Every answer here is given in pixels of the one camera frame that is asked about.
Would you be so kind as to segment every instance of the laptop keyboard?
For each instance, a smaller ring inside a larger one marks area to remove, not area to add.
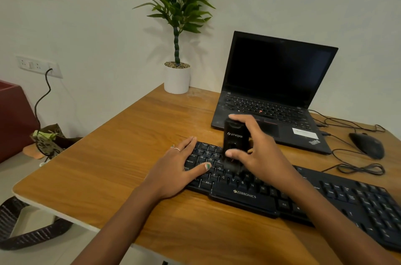
[[[197,142],[185,170],[208,161],[212,168],[186,188],[212,200],[272,218],[302,224],[311,221],[286,194],[250,172],[232,173],[220,161],[223,149]],[[362,231],[387,249],[401,252],[401,207],[386,189],[343,177],[294,166],[314,188]]]
[[[310,130],[308,120],[300,108],[275,105],[244,97],[227,96],[223,109],[240,114],[263,116],[301,129]]]

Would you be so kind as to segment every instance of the black laptop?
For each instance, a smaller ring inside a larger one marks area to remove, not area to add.
[[[337,50],[235,31],[212,127],[252,114],[277,143],[331,154],[308,107]]]

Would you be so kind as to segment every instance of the hand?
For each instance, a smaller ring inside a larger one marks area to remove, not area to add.
[[[262,181],[287,193],[294,178],[299,178],[271,136],[265,134],[252,115],[231,114],[232,120],[245,123],[253,140],[253,152],[248,154],[237,149],[229,149],[225,155],[241,161],[245,167]]]
[[[203,175],[211,168],[211,163],[202,163],[189,171],[184,169],[185,160],[191,155],[196,143],[197,139],[191,136],[171,147],[150,169],[142,185],[155,190],[158,198],[169,198]]]

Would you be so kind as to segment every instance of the thinkpad logo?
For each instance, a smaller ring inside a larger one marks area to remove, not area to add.
[[[242,135],[234,134],[234,133],[231,133],[231,132],[227,132],[227,135],[235,136],[236,138],[242,138]]]
[[[255,195],[252,195],[252,194],[249,194],[249,193],[245,193],[245,192],[242,192],[242,191],[238,191],[238,190],[235,190],[235,189],[234,189],[234,193],[242,194],[242,195],[245,195],[246,197],[256,198]]]
[[[316,144],[320,144],[320,141],[319,140],[313,140],[313,141],[310,141],[310,143],[312,145],[316,145]]]

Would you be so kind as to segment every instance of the desk surface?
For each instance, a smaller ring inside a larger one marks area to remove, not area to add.
[[[26,200],[101,228],[145,178],[154,162],[188,136],[222,146],[221,131],[210,127],[219,94],[190,88],[168,94],[163,85],[97,128],[42,168],[17,183],[13,191]],[[324,128],[348,142],[348,129]],[[401,141],[391,133],[372,133],[386,156],[387,174],[328,173],[385,187],[401,202]],[[343,148],[336,138],[329,146]],[[338,163],[333,156],[280,146],[294,165],[323,170]],[[355,165],[372,161],[342,154]],[[282,219],[271,219],[184,191],[160,202],[136,244],[186,264],[340,264],[318,232]],[[393,253],[399,260],[401,254]]]

